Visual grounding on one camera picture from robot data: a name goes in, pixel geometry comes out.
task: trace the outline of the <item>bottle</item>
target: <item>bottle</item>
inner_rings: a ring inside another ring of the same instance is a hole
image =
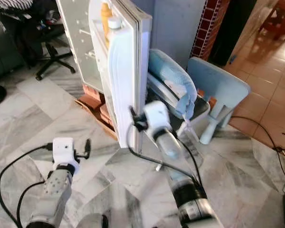
[[[119,30],[122,26],[122,22],[121,20],[116,17],[116,16],[113,16],[111,18],[108,19],[108,26],[109,26],[109,33],[107,35],[107,38],[108,38],[108,42],[106,42],[106,47],[109,48],[109,42],[110,42],[110,39],[112,38],[112,36],[114,35],[114,32]]]
[[[102,0],[100,16],[104,29],[104,37],[107,40],[107,35],[109,33],[108,19],[113,16],[108,5],[108,0]]]

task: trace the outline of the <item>wooden stool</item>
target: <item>wooden stool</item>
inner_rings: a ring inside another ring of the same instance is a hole
[[[281,35],[285,34],[285,0],[280,0],[272,9],[264,23],[259,29],[271,31],[275,33],[274,39],[277,40]]]

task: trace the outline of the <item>orange bottle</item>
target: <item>orange bottle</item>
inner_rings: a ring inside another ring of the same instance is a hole
[[[112,11],[109,8],[108,5],[108,1],[107,0],[103,0],[102,4],[101,4],[101,22],[103,24],[103,28],[104,28],[104,36],[105,36],[105,40],[107,42],[107,35],[109,33],[109,25],[108,25],[108,18],[112,17]]]

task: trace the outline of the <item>brick wall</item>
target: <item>brick wall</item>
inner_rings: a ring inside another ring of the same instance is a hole
[[[206,0],[190,57],[207,60],[230,0]]]

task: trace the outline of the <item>white bottle cap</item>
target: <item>white bottle cap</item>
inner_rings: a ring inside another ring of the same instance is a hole
[[[113,16],[108,18],[108,26],[110,29],[119,29],[122,26],[122,22],[118,17]]]

